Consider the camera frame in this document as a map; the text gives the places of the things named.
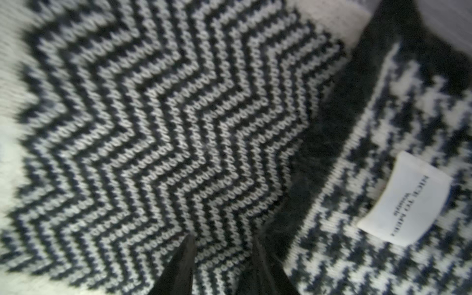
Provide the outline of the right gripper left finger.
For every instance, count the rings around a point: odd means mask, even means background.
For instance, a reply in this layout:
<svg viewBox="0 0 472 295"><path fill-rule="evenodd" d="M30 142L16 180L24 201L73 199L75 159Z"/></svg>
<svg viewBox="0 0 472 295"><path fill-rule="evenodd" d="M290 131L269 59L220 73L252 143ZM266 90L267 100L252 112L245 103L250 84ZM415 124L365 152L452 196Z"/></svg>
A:
<svg viewBox="0 0 472 295"><path fill-rule="evenodd" d="M148 294L191 295L196 250L195 237L187 235Z"/></svg>

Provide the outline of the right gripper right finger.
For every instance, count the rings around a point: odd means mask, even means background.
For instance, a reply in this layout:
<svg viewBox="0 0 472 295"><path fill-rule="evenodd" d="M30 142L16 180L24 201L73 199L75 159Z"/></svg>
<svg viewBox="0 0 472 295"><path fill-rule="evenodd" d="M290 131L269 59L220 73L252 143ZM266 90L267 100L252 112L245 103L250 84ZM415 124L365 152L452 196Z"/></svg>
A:
<svg viewBox="0 0 472 295"><path fill-rule="evenodd" d="M254 236L250 263L240 276L236 295L299 295L260 236Z"/></svg>

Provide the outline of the black white houndstooth scarf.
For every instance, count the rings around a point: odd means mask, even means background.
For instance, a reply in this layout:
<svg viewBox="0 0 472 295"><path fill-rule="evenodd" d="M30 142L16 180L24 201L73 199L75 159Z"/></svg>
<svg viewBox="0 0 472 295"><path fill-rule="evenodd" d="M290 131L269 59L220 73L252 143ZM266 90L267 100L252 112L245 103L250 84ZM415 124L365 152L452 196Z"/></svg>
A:
<svg viewBox="0 0 472 295"><path fill-rule="evenodd" d="M470 1L2 1L1 293L472 292Z"/></svg>

